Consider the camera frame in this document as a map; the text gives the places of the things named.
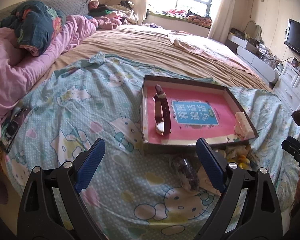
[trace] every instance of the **blue gripper pad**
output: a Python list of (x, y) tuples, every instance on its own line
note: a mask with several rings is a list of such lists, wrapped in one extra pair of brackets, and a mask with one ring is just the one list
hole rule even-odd
[(197, 140), (196, 150), (197, 156), (199, 157), (212, 186), (223, 193), (226, 189), (224, 172), (213, 156), (211, 148), (203, 138)]
[(92, 145), (89, 152), (90, 153), (88, 157), (85, 159), (84, 163), (77, 172), (76, 184), (74, 185), (74, 188), (78, 193), (88, 187), (94, 173), (96, 172), (97, 167), (99, 166), (106, 152), (105, 141), (100, 139), (97, 144)]

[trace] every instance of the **folded comforter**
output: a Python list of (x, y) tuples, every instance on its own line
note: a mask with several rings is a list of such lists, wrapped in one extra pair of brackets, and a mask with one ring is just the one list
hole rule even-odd
[(96, 26), (84, 16), (68, 15), (62, 31), (47, 50), (33, 57), (18, 48), (14, 30), (0, 28), (0, 132), (6, 114), (29, 92), (53, 62), (63, 52), (91, 36), (95, 30)]

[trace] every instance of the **blue label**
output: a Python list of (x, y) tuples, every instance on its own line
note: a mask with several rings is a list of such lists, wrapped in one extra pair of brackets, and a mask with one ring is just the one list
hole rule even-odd
[(195, 101), (172, 101), (177, 123), (194, 125), (218, 125), (211, 106)]

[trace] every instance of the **brown leather watch strap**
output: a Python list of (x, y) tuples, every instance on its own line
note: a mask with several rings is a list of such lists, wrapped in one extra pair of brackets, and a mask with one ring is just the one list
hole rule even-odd
[(168, 100), (166, 99), (166, 94), (160, 85), (156, 85), (155, 90), (157, 92), (157, 94), (154, 96), (155, 122), (156, 125), (160, 122), (164, 123), (163, 135), (167, 135), (171, 133), (171, 118)]

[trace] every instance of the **silver screw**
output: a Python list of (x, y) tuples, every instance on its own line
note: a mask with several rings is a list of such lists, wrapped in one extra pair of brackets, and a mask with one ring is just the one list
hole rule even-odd
[(40, 171), (40, 167), (39, 166), (35, 166), (32, 170), (34, 173), (37, 173)]
[(231, 169), (236, 169), (237, 168), (237, 164), (236, 163), (229, 163), (229, 167)]
[(260, 172), (263, 174), (267, 174), (268, 171), (266, 168), (260, 168)]
[(63, 163), (63, 167), (65, 167), (66, 169), (70, 168), (71, 166), (72, 166), (71, 162), (65, 162), (65, 163)]

